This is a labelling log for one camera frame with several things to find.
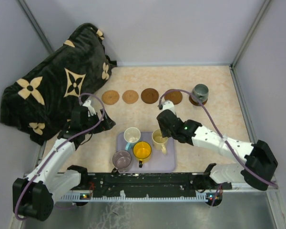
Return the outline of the cream mug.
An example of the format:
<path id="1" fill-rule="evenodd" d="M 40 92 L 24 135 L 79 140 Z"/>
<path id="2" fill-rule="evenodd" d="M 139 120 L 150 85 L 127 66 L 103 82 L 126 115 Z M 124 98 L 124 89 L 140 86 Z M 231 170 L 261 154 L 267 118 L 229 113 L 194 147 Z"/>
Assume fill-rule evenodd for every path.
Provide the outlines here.
<path id="1" fill-rule="evenodd" d="M 152 133 L 152 141 L 156 150 L 160 150 L 165 155 L 167 154 L 166 145 L 168 137 L 163 137 L 160 129 L 157 129 Z"/>

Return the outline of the brown wooden coaster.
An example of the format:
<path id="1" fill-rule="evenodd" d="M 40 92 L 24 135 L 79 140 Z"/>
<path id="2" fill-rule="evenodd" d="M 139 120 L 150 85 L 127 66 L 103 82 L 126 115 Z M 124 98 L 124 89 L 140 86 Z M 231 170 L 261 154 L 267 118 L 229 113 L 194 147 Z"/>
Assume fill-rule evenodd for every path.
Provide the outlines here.
<path id="1" fill-rule="evenodd" d="M 173 102 L 174 105 L 179 104 L 183 99 L 182 93 L 180 91 L 171 91 L 172 89 L 167 91 L 167 94 L 164 96 L 164 99 L 170 100 L 171 102 Z"/>

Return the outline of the dark wooden coaster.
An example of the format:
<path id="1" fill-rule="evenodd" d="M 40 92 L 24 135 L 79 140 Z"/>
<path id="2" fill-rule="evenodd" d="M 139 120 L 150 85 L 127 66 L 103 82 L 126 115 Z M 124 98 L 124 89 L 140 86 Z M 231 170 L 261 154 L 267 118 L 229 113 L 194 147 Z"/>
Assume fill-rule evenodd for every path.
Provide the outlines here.
<path id="1" fill-rule="evenodd" d="M 153 104 L 158 101 L 159 93 L 154 88 L 146 88 L 141 93 L 141 99 L 146 104 Z"/>

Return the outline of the dark woven rattan coaster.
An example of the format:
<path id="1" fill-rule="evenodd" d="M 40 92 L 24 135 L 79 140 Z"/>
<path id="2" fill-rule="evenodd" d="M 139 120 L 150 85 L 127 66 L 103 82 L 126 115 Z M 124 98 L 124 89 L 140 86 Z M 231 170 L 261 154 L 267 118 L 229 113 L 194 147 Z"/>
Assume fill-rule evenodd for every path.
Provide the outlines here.
<path id="1" fill-rule="evenodd" d="M 104 92 L 102 95 L 102 101 L 104 104 L 107 104 L 107 105 L 113 105 L 117 103 L 119 99 L 120 99 L 120 95 L 115 90 L 108 90 Z"/>

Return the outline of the grey ceramic mug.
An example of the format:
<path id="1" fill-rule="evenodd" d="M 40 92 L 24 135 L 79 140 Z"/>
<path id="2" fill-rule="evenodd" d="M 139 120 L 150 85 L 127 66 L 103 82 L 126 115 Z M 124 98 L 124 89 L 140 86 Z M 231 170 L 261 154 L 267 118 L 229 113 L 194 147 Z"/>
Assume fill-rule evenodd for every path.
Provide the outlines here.
<path id="1" fill-rule="evenodd" d="M 198 104 L 198 101 L 201 103 L 206 103 L 209 96 L 209 89 L 205 84 L 197 84 L 192 89 L 192 95 L 194 96 L 193 101 L 195 101 Z"/>

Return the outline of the light woven rattan coaster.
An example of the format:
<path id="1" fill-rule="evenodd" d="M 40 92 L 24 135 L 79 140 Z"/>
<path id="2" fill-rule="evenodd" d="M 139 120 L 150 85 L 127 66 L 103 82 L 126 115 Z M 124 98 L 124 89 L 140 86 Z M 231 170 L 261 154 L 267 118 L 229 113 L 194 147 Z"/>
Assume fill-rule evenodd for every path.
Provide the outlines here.
<path id="1" fill-rule="evenodd" d="M 135 90 L 127 90 L 123 93 L 122 99 L 127 104 L 134 104 L 139 99 L 139 95 Z"/>

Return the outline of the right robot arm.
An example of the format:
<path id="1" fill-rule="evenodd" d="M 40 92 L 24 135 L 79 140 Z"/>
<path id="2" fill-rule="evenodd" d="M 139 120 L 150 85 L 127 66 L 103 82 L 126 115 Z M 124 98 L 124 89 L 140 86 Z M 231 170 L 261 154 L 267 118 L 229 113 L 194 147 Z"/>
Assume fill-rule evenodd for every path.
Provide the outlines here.
<path id="1" fill-rule="evenodd" d="M 183 122 L 171 110 L 164 110 L 157 116 L 164 137 L 172 137 L 180 143 L 189 144 L 235 160 L 235 163 L 215 165 L 203 177 L 204 185 L 213 189 L 220 183 L 246 182 L 251 187 L 266 191 L 272 182 L 278 162 L 269 145 L 258 140 L 256 143 L 242 142 L 220 136 L 194 120 Z"/>

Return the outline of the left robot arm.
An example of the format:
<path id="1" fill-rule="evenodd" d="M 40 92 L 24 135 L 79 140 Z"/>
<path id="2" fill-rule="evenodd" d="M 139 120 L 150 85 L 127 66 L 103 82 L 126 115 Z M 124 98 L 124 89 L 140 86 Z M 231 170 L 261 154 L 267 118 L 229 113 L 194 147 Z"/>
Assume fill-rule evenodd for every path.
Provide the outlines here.
<path id="1" fill-rule="evenodd" d="M 13 212 L 18 220 L 34 218 L 45 221 L 54 204 L 72 188 L 84 189 L 90 183 L 88 171 L 81 166 L 70 166 L 62 175 L 59 170 L 66 160 L 85 141 L 94 135 L 112 129 L 115 122 L 101 109 L 101 116 L 90 105 L 75 107 L 57 136 L 54 146 L 40 164 L 25 178 L 12 185 Z"/>

